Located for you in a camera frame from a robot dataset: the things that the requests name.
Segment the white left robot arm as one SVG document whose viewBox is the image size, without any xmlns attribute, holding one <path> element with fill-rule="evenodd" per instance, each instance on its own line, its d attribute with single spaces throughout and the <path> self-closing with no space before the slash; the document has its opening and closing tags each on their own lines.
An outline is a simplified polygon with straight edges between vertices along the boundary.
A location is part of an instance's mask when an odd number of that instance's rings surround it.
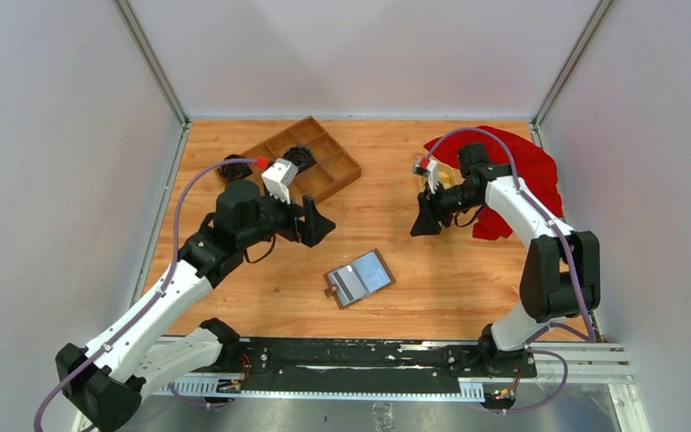
<svg viewBox="0 0 691 432">
<path fill-rule="evenodd" d="M 239 335 L 207 319 L 188 336 L 155 344 L 197 301 L 241 266 L 247 249 L 281 237 L 315 247 L 336 224 L 314 200 L 286 202 L 247 180 L 228 184 L 199 229 L 179 246 L 160 279 L 115 323 L 84 346 L 67 344 L 55 361 L 62 394 L 100 431 L 117 431 L 142 402 L 177 378 L 203 367 L 232 370 Z"/>
</svg>

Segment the brown leather card holder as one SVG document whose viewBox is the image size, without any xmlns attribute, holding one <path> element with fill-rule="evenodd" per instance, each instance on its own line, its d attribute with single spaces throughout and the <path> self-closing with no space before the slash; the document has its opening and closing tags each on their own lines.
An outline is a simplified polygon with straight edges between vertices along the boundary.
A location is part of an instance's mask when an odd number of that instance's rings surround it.
<svg viewBox="0 0 691 432">
<path fill-rule="evenodd" d="M 354 261 L 337 267 L 323 275 L 324 295 L 332 299 L 339 309 L 358 302 L 394 285 L 396 277 L 378 249 L 373 249 Z"/>
</svg>

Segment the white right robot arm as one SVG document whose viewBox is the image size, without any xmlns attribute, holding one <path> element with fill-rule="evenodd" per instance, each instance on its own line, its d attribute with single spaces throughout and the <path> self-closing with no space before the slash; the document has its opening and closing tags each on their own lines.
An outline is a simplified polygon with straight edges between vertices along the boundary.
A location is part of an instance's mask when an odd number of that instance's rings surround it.
<svg viewBox="0 0 691 432">
<path fill-rule="evenodd" d="M 472 362 L 489 375 L 501 375 L 526 356 L 540 335 L 567 319 L 580 317 L 585 338 L 597 340 L 590 312 L 600 303 L 600 245 L 589 230 L 578 231 L 540 202 L 519 175 L 515 160 L 496 165 L 481 143 L 458 152 L 462 182 L 446 188 L 431 156 L 419 158 L 413 172 L 425 186 L 417 196 L 413 237 L 438 235 L 456 214 L 473 207 L 494 211 L 527 249 L 519 301 L 481 332 Z"/>
</svg>

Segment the beige oval tray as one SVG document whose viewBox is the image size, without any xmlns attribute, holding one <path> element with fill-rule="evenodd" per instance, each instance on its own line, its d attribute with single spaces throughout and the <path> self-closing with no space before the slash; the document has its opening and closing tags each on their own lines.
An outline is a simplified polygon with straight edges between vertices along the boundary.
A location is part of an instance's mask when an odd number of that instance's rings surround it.
<svg viewBox="0 0 691 432">
<path fill-rule="evenodd" d="M 455 186 L 460 183 L 458 173 L 454 168 L 442 162 L 437 162 L 439 169 L 439 179 L 441 182 L 438 192 L 440 192 L 441 189 L 450 189 L 452 186 Z"/>
</svg>

